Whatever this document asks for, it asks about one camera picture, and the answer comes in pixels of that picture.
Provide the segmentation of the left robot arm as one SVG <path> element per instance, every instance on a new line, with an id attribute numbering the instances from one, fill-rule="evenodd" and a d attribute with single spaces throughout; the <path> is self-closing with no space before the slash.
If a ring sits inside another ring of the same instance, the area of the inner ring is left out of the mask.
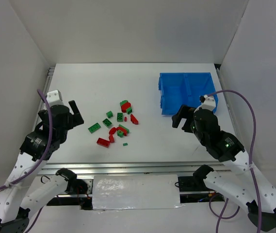
<path id="1" fill-rule="evenodd" d="M 77 174 L 61 168 L 41 188 L 27 193 L 36 175 L 66 141 L 67 132 L 84 123 L 73 100 L 69 106 L 56 104 L 38 115 L 42 121 L 25 137 L 17 162 L 0 187 L 0 233 L 23 233 L 31 217 L 54 196 L 86 194 L 88 190 Z"/>

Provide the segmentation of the red arch brick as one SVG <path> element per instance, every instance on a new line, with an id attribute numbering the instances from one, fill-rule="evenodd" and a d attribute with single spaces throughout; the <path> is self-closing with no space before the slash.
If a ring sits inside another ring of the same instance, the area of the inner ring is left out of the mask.
<path id="1" fill-rule="evenodd" d="M 117 131 L 117 128 L 116 128 L 116 127 L 112 127 L 112 128 L 109 130 L 109 135 L 113 135 L 116 131 Z"/>

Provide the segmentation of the blue divided bin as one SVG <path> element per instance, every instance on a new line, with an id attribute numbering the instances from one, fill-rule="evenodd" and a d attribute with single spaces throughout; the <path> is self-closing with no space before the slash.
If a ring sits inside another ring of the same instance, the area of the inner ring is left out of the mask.
<path id="1" fill-rule="evenodd" d="M 207 72 L 160 73 L 158 88 L 164 116 L 176 114 L 183 104 L 196 108 L 201 104 L 200 96 L 215 92 L 212 76 Z"/>

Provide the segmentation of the green curved long brick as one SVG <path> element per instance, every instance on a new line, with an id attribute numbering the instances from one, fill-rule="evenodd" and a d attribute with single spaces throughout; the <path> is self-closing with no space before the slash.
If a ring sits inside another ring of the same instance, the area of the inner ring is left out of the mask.
<path id="1" fill-rule="evenodd" d="M 121 128 L 123 128 L 123 129 L 125 129 L 125 130 L 127 131 L 127 133 L 129 133 L 129 132 L 130 132 L 128 128 L 126 128 L 125 126 L 123 126 L 123 125 L 121 125 L 121 124 L 119 124 L 119 127 L 121 127 Z"/>

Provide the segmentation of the red rounded brick cluster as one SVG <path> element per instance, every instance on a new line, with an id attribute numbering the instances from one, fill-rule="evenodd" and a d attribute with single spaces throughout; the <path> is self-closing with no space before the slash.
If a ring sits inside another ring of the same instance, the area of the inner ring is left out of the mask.
<path id="1" fill-rule="evenodd" d="M 126 110 L 127 110 L 129 107 L 131 107 L 131 103 L 127 102 L 127 103 L 125 103 L 124 105 L 121 106 L 121 111 L 122 111 L 123 113 L 126 113 Z"/>

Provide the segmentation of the small green 2x2 brick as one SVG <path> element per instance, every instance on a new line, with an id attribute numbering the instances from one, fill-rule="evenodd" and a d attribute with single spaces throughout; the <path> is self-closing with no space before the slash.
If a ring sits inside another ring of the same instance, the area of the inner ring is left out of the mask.
<path id="1" fill-rule="evenodd" d="M 107 118 L 112 118 L 112 117 L 113 117 L 112 111 L 108 111 L 108 112 L 106 113 L 106 116 L 107 116 Z"/>

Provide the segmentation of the green 2x4 brick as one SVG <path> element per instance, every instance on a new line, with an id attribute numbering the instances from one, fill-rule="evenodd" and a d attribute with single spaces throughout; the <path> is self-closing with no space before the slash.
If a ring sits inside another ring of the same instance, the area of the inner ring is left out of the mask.
<path id="1" fill-rule="evenodd" d="M 123 122 L 124 120 L 124 116 L 123 116 L 123 113 L 120 112 L 120 113 L 117 113 L 117 122 Z"/>

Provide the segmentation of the red sloped brick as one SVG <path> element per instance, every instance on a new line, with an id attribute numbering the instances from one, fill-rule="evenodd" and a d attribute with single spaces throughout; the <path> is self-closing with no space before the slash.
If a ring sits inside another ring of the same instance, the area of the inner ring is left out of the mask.
<path id="1" fill-rule="evenodd" d="M 139 124 L 139 121 L 137 120 L 137 118 L 133 114 L 130 115 L 130 120 L 135 125 Z"/>

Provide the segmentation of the green 2x3 plate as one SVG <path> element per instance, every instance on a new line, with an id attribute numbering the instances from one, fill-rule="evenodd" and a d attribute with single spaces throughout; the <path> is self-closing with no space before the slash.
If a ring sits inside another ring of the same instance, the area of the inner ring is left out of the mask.
<path id="1" fill-rule="evenodd" d="M 99 123 L 95 123 L 94 125 L 92 125 L 92 126 L 90 126 L 90 127 L 88 128 L 88 131 L 89 131 L 90 133 L 94 133 L 94 132 L 96 132 L 97 130 L 99 130 L 100 128 L 101 128 L 100 124 L 99 124 Z"/>

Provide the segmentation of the green number four brick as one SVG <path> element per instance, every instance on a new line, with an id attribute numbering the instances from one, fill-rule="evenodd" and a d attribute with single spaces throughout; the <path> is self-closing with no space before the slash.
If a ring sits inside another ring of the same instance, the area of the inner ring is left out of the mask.
<path id="1" fill-rule="evenodd" d="M 117 135 L 118 135 L 119 137 L 123 137 L 123 136 L 124 136 L 124 132 L 121 131 L 121 130 L 118 130 L 118 131 L 117 131 Z"/>

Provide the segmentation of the green 2x3 brick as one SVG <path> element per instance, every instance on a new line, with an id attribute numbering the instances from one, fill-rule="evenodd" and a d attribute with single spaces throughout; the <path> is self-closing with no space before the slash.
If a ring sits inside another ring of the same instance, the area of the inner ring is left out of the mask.
<path id="1" fill-rule="evenodd" d="M 107 128 L 110 128 L 112 126 L 112 123 L 109 121 L 108 118 L 104 119 L 102 122 Z"/>

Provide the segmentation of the aluminium frame rail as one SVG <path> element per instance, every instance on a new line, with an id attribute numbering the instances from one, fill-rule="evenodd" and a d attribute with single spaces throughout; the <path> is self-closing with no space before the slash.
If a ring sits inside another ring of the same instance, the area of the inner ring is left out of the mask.
<path id="1" fill-rule="evenodd" d="M 61 168 L 67 168 L 78 175 L 190 173 L 202 165 L 208 165 L 216 171 L 229 170 L 220 162 L 46 164 L 39 175 L 53 175 Z"/>

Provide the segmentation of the large red 2x4 brick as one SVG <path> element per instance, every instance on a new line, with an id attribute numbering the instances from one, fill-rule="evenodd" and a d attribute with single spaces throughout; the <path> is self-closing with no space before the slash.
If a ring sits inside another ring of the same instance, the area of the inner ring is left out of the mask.
<path id="1" fill-rule="evenodd" d="M 105 148 L 108 148 L 110 146 L 110 143 L 111 142 L 109 140 L 103 138 L 98 138 L 97 140 L 97 144 Z"/>

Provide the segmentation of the red 2x2 brick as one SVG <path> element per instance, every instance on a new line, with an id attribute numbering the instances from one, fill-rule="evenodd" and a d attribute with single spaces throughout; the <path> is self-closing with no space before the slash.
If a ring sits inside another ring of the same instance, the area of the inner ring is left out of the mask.
<path id="1" fill-rule="evenodd" d="M 114 136 L 113 136 L 112 134 L 109 135 L 109 141 L 110 141 L 111 143 L 114 143 L 114 142 L 115 142 Z"/>

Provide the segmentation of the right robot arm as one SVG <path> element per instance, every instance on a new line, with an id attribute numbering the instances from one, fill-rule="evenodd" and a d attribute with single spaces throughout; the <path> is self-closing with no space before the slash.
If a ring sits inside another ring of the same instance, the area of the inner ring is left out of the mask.
<path id="1" fill-rule="evenodd" d="M 172 126 L 177 128 L 181 119 L 187 133 L 193 133 L 207 152 L 242 183 L 238 186 L 224 178 L 208 165 L 202 165 L 193 173 L 196 185 L 204 186 L 234 201 L 247 213 L 249 220 L 260 230 L 268 232 L 276 228 L 276 188 L 265 178 L 242 143 L 231 133 L 221 130 L 217 116 L 209 109 L 182 105 L 172 116 Z"/>

